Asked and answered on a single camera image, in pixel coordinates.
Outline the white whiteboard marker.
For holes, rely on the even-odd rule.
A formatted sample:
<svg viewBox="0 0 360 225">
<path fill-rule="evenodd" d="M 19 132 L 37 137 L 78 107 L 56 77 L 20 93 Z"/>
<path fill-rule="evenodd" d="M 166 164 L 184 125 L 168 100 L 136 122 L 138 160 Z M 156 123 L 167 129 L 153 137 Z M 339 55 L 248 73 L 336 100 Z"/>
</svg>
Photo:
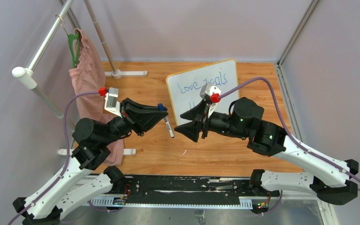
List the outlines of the white whiteboard marker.
<svg viewBox="0 0 360 225">
<path fill-rule="evenodd" d="M 174 138 L 174 137 L 175 137 L 175 136 L 174 136 L 174 132 L 173 132 L 173 130 L 172 130 L 172 127 L 171 127 L 170 122 L 169 122 L 169 120 L 168 120 L 167 117 L 164 117 L 164 122 L 165 122 L 165 125 L 166 125 L 166 127 L 167 127 L 167 129 L 168 129 L 168 131 L 169 131 L 170 137 L 171 137 L 171 138 Z"/>
</svg>

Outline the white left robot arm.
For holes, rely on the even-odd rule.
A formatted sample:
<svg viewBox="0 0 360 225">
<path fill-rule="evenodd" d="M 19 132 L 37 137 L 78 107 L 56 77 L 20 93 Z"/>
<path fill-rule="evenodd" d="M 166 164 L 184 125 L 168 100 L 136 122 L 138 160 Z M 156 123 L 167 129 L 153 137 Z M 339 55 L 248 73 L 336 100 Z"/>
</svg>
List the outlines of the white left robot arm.
<svg viewBox="0 0 360 225">
<path fill-rule="evenodd" d="M 80 119 L 72 135 L 78 147 L 64 166 L 34 194 L 14 200 L 14 209 L 23 216 L 24 225 L 57 225 L 71 211 L 100 194 L 130 193 L 124 174 L 115 166 L 107 167 L 92 181 L 76 186 L 108 158 L 111 143 L 132 133 L 143 136 L 168 115 L 163 106 L 142 105 L 129 98 L 117 103 L 116 109 L 118 116 L 108 122 Z"/>
</svg>

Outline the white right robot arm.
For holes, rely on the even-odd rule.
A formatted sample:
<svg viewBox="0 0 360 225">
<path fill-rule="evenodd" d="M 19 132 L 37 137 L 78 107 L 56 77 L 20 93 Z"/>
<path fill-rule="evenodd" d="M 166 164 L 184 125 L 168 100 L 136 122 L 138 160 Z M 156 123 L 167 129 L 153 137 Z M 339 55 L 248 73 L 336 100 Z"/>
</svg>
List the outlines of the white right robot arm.
<svg viewBox="0 0 360 225">
<path fill-rule="evenodd" d="M 205 138 L 209 132 L 247 140 L 247 147 L 254 153 L 283 159 L 302 168 L 302 172 L 253 170 L 248 183 L 252 194 L 259 196 L 280 190 L 304 192 L 334 205 L 344 205 L 357 197 L 358 185 L 350 179 L 359 169 L 355 160 L 337 160 L 310 149 L 284 128 L 263 120 L 264 109 L 246 97 L 233 101 L 229 114 L 209 114 L 209 109 L 207 101 L 202 100 L 181 115 L 187 123 L 176 126 L 175 131 L 193 142 Z"/>
</svg>

